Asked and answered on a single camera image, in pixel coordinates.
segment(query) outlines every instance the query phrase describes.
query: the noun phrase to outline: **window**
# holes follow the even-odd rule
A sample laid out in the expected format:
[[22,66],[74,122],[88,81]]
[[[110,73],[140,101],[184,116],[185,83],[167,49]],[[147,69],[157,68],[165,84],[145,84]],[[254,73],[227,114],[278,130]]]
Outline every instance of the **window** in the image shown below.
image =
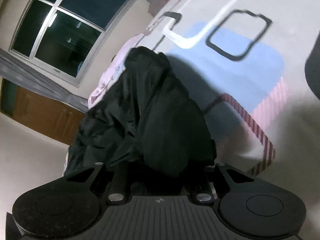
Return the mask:
[[31,0],[11,52],[78,85],[107,29],[129,0]]

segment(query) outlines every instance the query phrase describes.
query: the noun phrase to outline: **white wall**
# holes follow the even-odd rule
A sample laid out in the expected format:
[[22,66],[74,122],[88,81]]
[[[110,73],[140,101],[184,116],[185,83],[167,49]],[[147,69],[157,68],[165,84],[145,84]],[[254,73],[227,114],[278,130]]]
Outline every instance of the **white wall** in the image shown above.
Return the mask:
[[[1,49],[8,51],[15,28],[28,1],[29,0],[7,0],[7,2],[2,4],[2,8],[0,8]],[[148,14],[148,7],[149,3],[146,0],[135,1],[103,44],[79,88],[33,65],[31,66],[72,93],[88,98],[90,93],[98,85],[102,72],[109,66],[111,59],[122,45],[132,36],[141,33],[152,20],[152,16]]]
[[6,212],[24,192],[60,178],[68,146],[0,114],[0,240]]

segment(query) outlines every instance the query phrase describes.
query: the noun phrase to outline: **black fabric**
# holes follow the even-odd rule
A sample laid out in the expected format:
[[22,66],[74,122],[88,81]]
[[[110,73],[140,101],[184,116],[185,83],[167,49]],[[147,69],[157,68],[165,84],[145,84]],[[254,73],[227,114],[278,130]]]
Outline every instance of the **black fabric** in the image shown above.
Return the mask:
[[177,178],[189,161],[212,165],[216,154],[204,117],[166,56],[139,47],[124,64],[119,80],[82,120],[65,174],[95,162],[113,167],[140,159]]

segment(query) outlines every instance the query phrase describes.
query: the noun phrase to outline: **wooden cabinet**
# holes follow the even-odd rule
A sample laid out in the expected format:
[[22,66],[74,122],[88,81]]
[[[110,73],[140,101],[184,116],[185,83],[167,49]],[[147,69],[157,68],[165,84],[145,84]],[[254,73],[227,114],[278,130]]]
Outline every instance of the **wooden cabinet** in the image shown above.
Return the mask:
[[17,88],[12,118],[52,139],[70,145],[83,116],[64,103]]

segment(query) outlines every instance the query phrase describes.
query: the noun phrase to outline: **window frame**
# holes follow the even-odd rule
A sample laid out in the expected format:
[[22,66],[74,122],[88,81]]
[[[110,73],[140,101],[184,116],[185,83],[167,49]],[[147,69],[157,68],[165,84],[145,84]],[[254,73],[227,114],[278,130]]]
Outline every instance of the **window frame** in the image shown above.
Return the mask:
[[[33,0],[29,0],[25,9],[23,10],[23,13],[20,17],[20,20],[16,26],[16,29],[15,29],[14,34],[11,39],[11,43],[9,46],[9,53],[11,55],[13,55],[14,57],[22,60],[23,62],[32,64],[33,66],[38,67],[38,68],[46,71],[47,73],[50,73],[50,74],[60,78],[61,80],[75,86],[75,87],[80,87],[80,84],[81,84],[83,78],[85,77],[86,73],[88,72],[92,62],[94,61],[94,59],[97,56],[98,52],[100,51],[101,47],[103,46],[103,44],[105,43],[105,41],[107,40],[107,38],[109,37],[111,32],[114,30],[116,25],[119,23],[121,18],[124,16],[124,14],[128,11],[128,9],[133,5],[133,3],[136,0],[126,0],[124,2],[124,4],[122,5],[122,7],[119,8],[119,10],[116,12],[114,17],[109,21],[108,25],[105,28],[101,28],[101,27],[95,25],[94,23],[84,19],[83,17],[81,17],[75,13],[72,13],[64,8],[60,8],[59,5],[62,2],[62,0],[56,0],[55,3],[49,2],[47,0],[38,0],[38,1],[41,1],[43,3],[46,3],[50,6],[52,6],[52,8],[50,9],[48,15],[46,16],[46,18],[40,28],[40,31],[39,31],[39,33],[36,37],[36,40],[33,44],[30,56],[27,57],[27,56],[23,55],[22,53],[15,51],[12,47],[13,47],[13,44],[14,44],[15,39],[17,37],[17,34],[19,32],[20,26],[22,25],[24,17],[26,15],[32,1]],[[54,16],[54,14],[56,13],[57,10],[65,13],[65,14],[67,14],[67,15],[69,15],[69,16],[71,16],[71,17],[73,17],[73,18],[75,18],[75,19],[77,19],[77,20],[79,20],[79,21],[81,21],[81,22],[89,25],[90,27],[101,32],[98,39],[96,40],[96,42],[94,43],[94,45],[90,49],[87,57],[85,58],[76,77],[73,77],[67,73],[64,73],[63,71],[55,68],[54,66],[51,66],[48,63],[36,58],[37,49],[42,41],[42,38],[44,36],[45,31],[48,28],[49,22],[51,21],[52,17]]]

